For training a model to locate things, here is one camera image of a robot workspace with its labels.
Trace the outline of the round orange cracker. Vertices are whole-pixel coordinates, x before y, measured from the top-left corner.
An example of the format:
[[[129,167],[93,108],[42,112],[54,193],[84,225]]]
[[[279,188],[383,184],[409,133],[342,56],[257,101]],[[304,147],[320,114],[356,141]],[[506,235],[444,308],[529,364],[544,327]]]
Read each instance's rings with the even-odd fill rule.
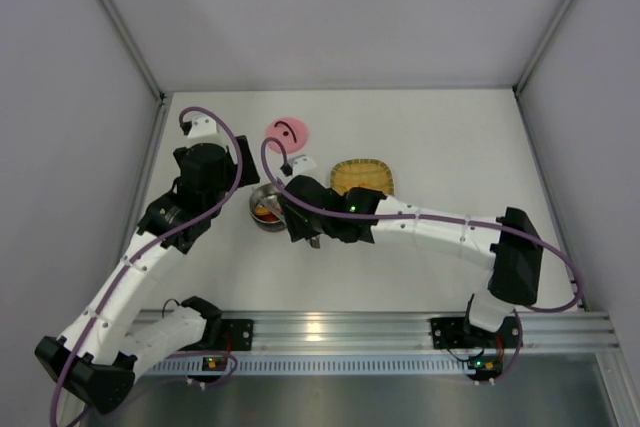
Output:
[[[258,215],[272,214],[272,212],[264,205],[257,205],[253,210],[253,214],[257,217]]]

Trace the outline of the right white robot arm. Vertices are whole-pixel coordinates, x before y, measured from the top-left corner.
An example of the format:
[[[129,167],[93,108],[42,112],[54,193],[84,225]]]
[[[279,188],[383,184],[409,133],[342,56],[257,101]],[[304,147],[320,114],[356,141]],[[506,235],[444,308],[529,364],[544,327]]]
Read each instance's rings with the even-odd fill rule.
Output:
[[[306,175],[287,183],[279,204],[294,242],[325,235],[345,244],[402,243],[486,270],[485,285],[467,306],[471,327],[495,333],[514,308],[538,301],[543,248],[520,209],[495,219],[454,218],[364,187],[340,194]]]

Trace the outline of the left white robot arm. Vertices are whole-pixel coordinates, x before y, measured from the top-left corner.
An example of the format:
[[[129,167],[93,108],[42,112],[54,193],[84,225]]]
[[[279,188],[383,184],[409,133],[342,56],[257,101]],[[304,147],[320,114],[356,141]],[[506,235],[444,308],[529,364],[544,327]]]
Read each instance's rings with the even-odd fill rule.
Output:
[[[236,137],[233,147],[241,164],[217,143],[174,151],[179,176],[148,205],[108,281],[69,327],[44,337],[35,349],[54,381],[102,415],[115,411],[136,381],[165,358],[225,343],[221,310],[197,296],[136,334],[129,329],[158,282],[210,228],[215,205],[234,187],[259,182],[247,138]]]

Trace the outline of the red toy chicken drumstick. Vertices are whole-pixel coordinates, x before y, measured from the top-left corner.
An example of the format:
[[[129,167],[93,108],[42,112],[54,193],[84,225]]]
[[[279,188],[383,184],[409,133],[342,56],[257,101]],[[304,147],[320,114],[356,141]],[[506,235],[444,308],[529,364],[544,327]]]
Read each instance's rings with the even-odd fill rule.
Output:
[[[264,223],[278,223],[280,219],[273,214],[258,215],[257,219]]]

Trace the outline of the silver metal tongs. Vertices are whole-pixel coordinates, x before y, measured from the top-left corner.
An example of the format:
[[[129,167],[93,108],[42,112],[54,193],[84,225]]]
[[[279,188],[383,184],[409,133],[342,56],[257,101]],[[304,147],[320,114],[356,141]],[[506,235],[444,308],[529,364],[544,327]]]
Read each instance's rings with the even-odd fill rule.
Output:
[[[264,197],[258,203],[259,206],[263,207],[267,211],[269,211],[273,216],[275,216],[284,226],[287,226],[286,219],[282,212],[278,208],[277,196],[273,195],[271,197]],[[311,239],[307,239],[306,242],[312,249],[320,248],[320,239],[318,236],[312,237]]]

